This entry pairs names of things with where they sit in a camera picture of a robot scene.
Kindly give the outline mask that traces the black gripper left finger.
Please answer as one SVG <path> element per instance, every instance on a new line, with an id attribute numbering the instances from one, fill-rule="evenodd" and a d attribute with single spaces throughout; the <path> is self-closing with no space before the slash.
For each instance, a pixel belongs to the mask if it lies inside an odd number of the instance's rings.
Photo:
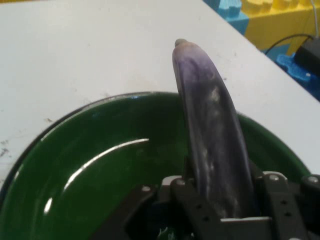
<path id="1" fill-rule="evenodd" d="M 156 240 L 164 229 L 179 240 L 219 240 L 221 222 L 189 182 L 137 185 L 92 234 L 94 240 Z"/>

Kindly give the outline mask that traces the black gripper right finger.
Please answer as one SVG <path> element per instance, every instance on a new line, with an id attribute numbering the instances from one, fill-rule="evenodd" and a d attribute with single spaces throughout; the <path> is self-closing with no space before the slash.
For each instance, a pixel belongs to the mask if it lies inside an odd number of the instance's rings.
<path id="1" fill-rule="evenodd" d="M 262 219 L 254 223 L 256 240 L 320 238 L 320 176 L 299 183 L 275 171 L 255 171 L 254 186 Z"/>

